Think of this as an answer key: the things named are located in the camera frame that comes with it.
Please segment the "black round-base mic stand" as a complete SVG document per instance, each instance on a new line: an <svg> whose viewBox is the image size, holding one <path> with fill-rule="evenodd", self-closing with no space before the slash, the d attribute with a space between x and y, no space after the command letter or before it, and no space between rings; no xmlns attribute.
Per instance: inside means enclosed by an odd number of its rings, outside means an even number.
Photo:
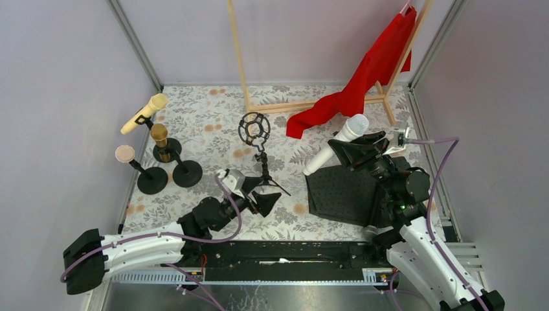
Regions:
<svg viewBox="0 0 549 311"><path fill-rule="evenodd" d="M143 168L139 162L132 159L129 164L136 171L140 172L137 179L137 187L147 195L157 194L168 184L168 174L161 167Z"/></svg>

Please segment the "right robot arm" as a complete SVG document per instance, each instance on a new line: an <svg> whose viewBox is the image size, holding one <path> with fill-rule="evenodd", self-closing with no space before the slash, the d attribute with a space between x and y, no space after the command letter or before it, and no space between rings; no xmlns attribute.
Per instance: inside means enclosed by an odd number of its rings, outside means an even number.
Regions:
<svg viewBox="0 0 549 311"><path fill-rule="evenodd" d="M344 168L368 172L384 190L392 229L371 248L402 273L435 310L503 310L498 291L475 280L433 228L431 209L440 173L430 180L420 167L399 170L381 132L351 142L328 141Z"/></svg>

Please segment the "black tripod shock-mount stand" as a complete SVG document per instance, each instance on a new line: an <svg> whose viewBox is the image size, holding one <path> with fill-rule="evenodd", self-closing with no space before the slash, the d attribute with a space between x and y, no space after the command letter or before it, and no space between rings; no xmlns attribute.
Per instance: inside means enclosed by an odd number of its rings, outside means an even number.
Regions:
<svg viewBox="0 0 549 311"><path fill-rule="evenodd" d="M265 143L270 137L270 133L271 124L268 118L260 112L248 112L239 121L239 138L243 143L256 148L258 151L258 153L254 155L254 158L261 164L262 168L260 185L266 187L278 187L285 194L290 196L290 193L279 185L269 173L268 156L265 151Z"/></svg>

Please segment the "cream yellow microphone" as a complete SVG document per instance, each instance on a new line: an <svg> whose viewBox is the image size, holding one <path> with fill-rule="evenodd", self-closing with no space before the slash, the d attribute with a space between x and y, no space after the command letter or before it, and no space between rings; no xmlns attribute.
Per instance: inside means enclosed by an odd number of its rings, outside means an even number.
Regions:
<svg viewBox="0 0 549 311"><path fill-rule="evenodd" d="M167 104L168 97L163 93L158 93L152 96L148 103L136 112L136 114L134 114L134 116L132 116L129 121L121 127L121 134L126 135L132 132L138 125L144 124L145 121L150 119L152 115L164 109Z"/></svg>

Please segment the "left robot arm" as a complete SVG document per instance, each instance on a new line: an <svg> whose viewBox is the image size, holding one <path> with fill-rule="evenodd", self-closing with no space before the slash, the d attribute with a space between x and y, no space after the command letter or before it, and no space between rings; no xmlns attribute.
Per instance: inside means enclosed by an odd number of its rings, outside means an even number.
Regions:
<svg viewBox="0 0 549 311"><path fill-rule="evenodd" d="M174 222L131 234L101 235L98 229L83 232L63 251L64 272L60 281L69 295L88 292L123 271L159 264L175 264L185 256L185 245L224 243L235 238L212 239L232 220L241 229L244 210L266 217L281 193L260 194L258 178L225 176L218 180L223 200L202 199L191 212Z"/></svg>

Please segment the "gold microphone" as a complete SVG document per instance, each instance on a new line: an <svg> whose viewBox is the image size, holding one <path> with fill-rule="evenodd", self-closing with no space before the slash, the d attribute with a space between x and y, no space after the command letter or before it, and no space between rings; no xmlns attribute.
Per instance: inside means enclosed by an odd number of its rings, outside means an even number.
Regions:
<svg viewBox="0 0 549 311"><path fill-rule="evenodd" d="M151 138L155 141L155 146L153 147L153 155L156 160L162 163L168 163L171 161L170 151L168 150L168 130L166 127L157 123L154 124L150 129Z"/></svg>

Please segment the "pink microphone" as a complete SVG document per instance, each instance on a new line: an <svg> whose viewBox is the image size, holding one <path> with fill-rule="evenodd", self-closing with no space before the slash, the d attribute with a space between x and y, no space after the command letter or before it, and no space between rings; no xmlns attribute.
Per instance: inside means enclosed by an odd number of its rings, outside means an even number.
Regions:
<svg viewBox="0 0 549 311"><path fill-rule="evenodd" d="M115 158L121 163L130 163L135 159L135 150L130 145L121 145L115 150Z"/></svg>

